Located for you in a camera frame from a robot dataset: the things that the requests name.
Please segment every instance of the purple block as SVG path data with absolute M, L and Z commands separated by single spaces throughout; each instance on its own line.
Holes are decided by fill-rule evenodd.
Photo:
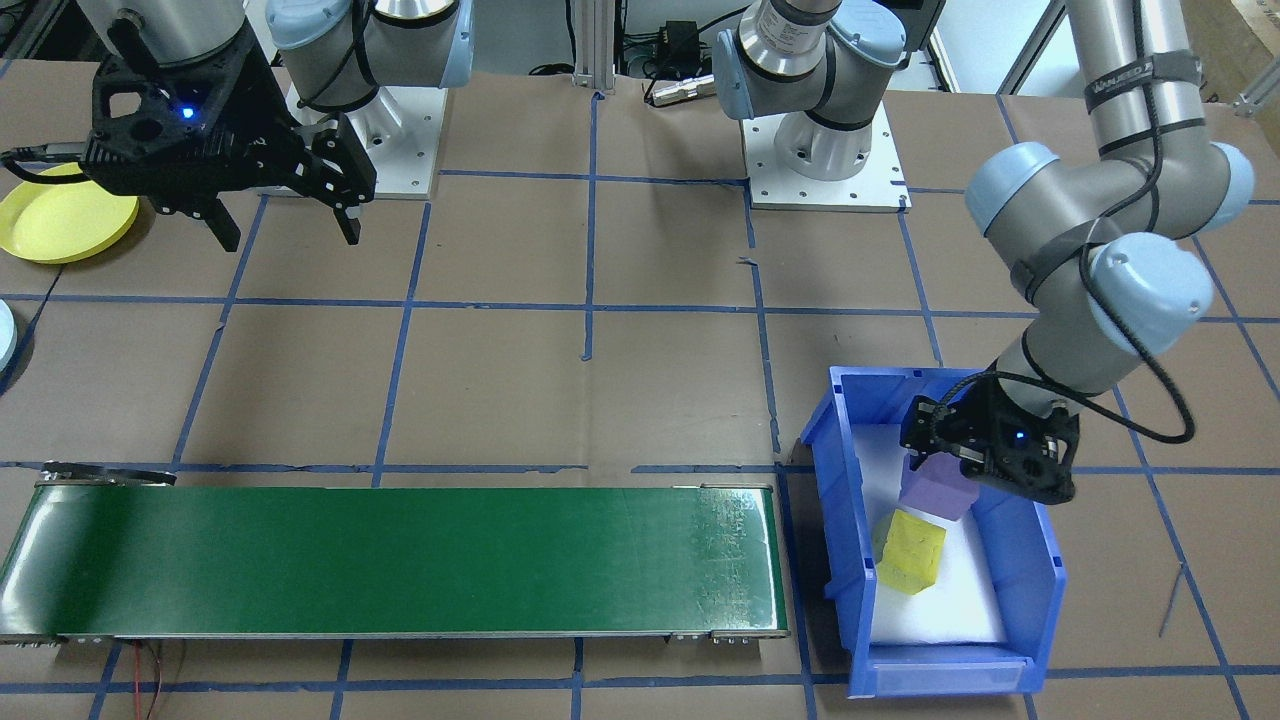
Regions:
M 978 500 L 978 483 L 960 474 L 960 459 L 954 455 L 931 455 L 914 471 L 910 461 L 910 455 L 902 459 L 902 489 L 897 493 L 902 505 L 947 520 L 959 520 Z

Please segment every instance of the yellow block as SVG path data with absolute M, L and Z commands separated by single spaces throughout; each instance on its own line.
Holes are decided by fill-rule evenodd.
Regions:
M 943 528 L 895 510 L 876 524 L 876 573 L 879 582 L 906 594 L 915 594 L 938 580 Z

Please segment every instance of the green conveyor belt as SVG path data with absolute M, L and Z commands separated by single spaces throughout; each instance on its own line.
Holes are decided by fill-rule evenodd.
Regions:
M 760 488 L 44 486 L 0 639 L 786 634 Z

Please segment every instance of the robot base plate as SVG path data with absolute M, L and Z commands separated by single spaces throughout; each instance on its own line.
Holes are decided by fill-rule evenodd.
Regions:
M 439 87 L 387 87 L 385 90 L 399 104 L 404 126 L 398 137 L 367 149 L 369 159 L 378 168 L 374 197 L 430 200 L 435 187 L 448 90 Z M 297 106 L 298 92 L 292 86 L 285 100 L 289 108 Z M 262 188 L 262 193 L 297 195 L 287 187 Z
M 742 120 L 751 206 L 765 210 L 841 210 L 896 213 L 910 208 L 902 164 L 882 104 L 872 128 L 876 137 L 863 170 L 846 181 L 817 181 L 786 167 L 773 149 L 773 136 L 785 115 Z

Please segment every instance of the blue plastic bin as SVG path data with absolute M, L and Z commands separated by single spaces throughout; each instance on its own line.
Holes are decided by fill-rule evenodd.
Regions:
M 973 506 L 1005 626 L 1002 644 L 872 644 L 876 562 L 854 425 L 899 425 L 916 395 L 940 397 L 972 370 L 832 368 L 800 439 L 813 447 L 849 697 L 1034 693 L 1044 687 L 1066 570 L 1044 506 L 987 486 Z

